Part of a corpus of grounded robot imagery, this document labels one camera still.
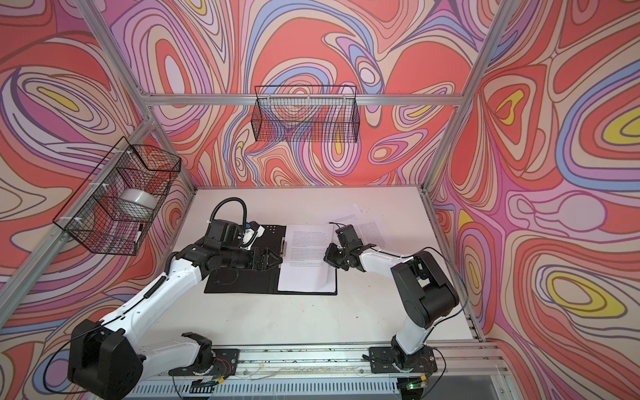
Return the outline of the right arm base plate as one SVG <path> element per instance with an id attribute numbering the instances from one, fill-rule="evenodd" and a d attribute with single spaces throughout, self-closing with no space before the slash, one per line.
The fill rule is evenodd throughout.
<path id="1" fill-rule="evenodd" d="M 416 353 L 406 355 L 400 347 L 370 347 L 363 360 L 372 373 L 421 373 L 431 376 L 438 371 L 433 348 L 424 346 Z"/>

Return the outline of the orange black folder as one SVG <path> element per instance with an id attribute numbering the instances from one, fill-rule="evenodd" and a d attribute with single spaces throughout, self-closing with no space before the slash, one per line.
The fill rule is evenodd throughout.
<path id="1" fill-rule="evenodd" d="M 255 239 L 251 249 L 269 249 L 276 255 L 285 255 L 285 234 L 289 226 L 263 225 L 264 233 Z M 220 270 L 208 278 L 205 293 L 249 293 L 268 295 L 293 295 L 293 296 L 337 296 L 337 272 L 334 268 L 328 270 L 327 281 L 324 287 L 315 292 L 283 291 L 278 289 L 281 268 L 280 266 L 268 270 L 240 269 Z"/>

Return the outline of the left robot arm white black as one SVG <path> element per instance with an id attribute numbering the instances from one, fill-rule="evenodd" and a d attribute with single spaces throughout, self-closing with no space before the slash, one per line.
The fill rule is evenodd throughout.
<path id="1" fill-rule="evenodd" d="M 150 347 L 145 333 L 191 288 L 222 269 L 269 270 L 283 259 L 269 248 L 211 249 L 192 244 L 170 256 L 164 272 L 119 309 L 73 330 L 68 380 L 102 399 L 123 399 L 139 382 L 174 369 L 205 374 L 215 363 L 210 339 L 187 332 Z"/>

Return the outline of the printed paper sheet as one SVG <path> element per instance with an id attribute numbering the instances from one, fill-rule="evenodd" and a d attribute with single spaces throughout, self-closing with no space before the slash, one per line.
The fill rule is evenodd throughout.
<path id="1" fill-rule="evenodd" d="M 335 294 L 337 270 L 325 261 L 333 243 L 333 228 L 323 225 L 288 225 L 284 236 L 279 292 Z"/>
<path id="2" fill-rule="evenodd" d="M 385 248 L 387 245 L 380 224 L 364 213 L 356 203 L 338 210 L 329 221 L 340 226 L 352 225 L 364 244 L 374 244 L 378 248 Z"/>

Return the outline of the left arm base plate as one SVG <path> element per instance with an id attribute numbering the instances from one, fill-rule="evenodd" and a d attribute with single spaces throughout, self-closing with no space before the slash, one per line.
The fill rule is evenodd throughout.
<path id="1" fill-rule="evenodd" d="M 209 354 L 198 355 L 196 361 L 168 372 L 172 377 L 205 377 L 228 378 L 235 375 L 238 367 L 240 350 L 238 348 L 213 348 Z"/>

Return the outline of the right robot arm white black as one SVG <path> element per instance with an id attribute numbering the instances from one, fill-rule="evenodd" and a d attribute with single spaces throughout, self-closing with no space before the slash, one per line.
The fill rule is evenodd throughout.
<path id="1" fill-rule="evenodd" d="M 426 249 L 400 256 L 365 243 L 355 227 L 339 223 L 338 243 L 328 245 L 324 261 L 344 271 L 356 269 L 393 280 L 407 318 L 390 345 L 371 347 L 363 359 L 373 373 L 423 373 L 438 371 L 434 348 L 426 345 L 436 324 L 459 305 L 454 285 L 436 258 Z"/>

